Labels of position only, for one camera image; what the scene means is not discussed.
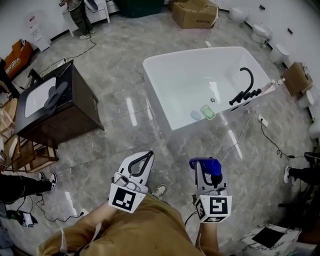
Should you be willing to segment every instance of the green soap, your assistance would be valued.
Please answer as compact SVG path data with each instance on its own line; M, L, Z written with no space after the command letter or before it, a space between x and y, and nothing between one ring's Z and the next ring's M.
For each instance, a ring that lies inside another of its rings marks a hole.
M200 111L208 120L212 120L216 116L216 114L211 110L211 108L208 105L205 105L203 108L200 109Z

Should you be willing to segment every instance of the gray tile floor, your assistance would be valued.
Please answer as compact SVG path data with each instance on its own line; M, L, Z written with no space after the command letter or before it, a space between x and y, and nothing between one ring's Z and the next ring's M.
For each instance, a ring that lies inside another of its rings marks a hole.
M59 145L60 160L47 167L58 176L54 192L44 195L47 217L63 219L79 214L82 209L91 211L103 203L109 193L111 178L126 157L138 151L153 150L155 162L149 178L149 187L159 183L168 185L164 196L182 216L191 205L195 192L194 174L188 167L193 157L214 157L219 160L234 145L230 132L238 139L249 113L241 116L218 115L204 130L196 135L182 136L165 142L157 120L147 102L143 75L143 60L147 57L181 50L206 47L205 41L216 47L245 47L259 62L271 79L278 79L278 69L269 61L270 50L262 49L250 39L250 29L241 27L221 13L219 23L213 29L182 30L171 19L167 10L142 18L128 19L119 15L111 17L111 24L94 25L97 33L92 36L96 47L74 60L76 68L99 98L99 114L105 131L95 130ZM79 40L69 34L55 40L52 46L37 55L36 70L65 57L76 56L91 46L89 40ZM19 85L26 82L23 72L16 78ZM130 98L135 110L137 126L133 126L126 99ZM297 106L285 87L270 95L256 108L269 122L265 132L287 154L303 155L312 149L308 137L309 117ZM278 203L287 202L299 192L299 183L289 186L283 183L284 167L307 166L303 158L289 160L279 158L274 146L262 135L260 124L252 114L238 144L242 157L233 149L222 162L228 175L233 195L231 217L219 224L218 238L223 252L239 249L239 239L262 221L276 224L283 211ZM32 196L33 202L40 197ZM11 205L17 209L22 199ZM28 197L22 210L30 211ZM37 245L47 239L59 227L76 222L51 223L33 206L32 214L39 224L25 228L13 220L2 220L15 244L35 255ZM192 217L187 231L194 240L199 221Z

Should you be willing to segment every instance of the dark wooden cabinet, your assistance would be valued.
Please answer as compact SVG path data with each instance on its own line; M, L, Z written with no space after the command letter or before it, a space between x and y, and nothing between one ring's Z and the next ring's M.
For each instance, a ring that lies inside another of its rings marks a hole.
M58 71L59 68L47 74L44 81L54 77ZM91 130L104 130L98 114L98 99L73 65L73 61L63 76L56 78L56 87L62 82L68 82L68 88L60 97L53 114L41 108L25 117L27 97L41 84L34 84L20 95L15 128L17 135L54 147Z

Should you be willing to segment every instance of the white bathtub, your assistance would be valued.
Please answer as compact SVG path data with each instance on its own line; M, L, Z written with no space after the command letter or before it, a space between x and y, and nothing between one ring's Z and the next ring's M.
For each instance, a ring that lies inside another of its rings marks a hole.
M251 83L250 74L240 71L241 68L248 68L253 74L250 92L270 82L257 61L242 47L212 47L157 55L145 59L143 67L150 105L166 135L187 127L194 130L195 124L206 120L200 112L205 105L218 114L244 111L248 103L261 100L266 94L230 105L230 101ZM199 112L200 120L191 116L192 111Z

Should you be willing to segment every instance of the white sink basin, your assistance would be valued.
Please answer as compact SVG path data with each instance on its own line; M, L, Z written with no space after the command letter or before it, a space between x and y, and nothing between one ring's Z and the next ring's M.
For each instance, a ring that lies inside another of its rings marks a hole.
M25 101L24 116L26 118L43 108L49 98L49 89L56 86L56 80L57 79L53 77L29 93Z
M249 73L240 71L241 68L246 67L253 74L254 84L250 92L270 82L257 61L242 47L212 47L167 53L145 59L143 67L149 101L156 118L161 118L163 113L172 131L198 122L191 112L200 113L205 105L218 114L263 97L265 94L229 104L250 85Z

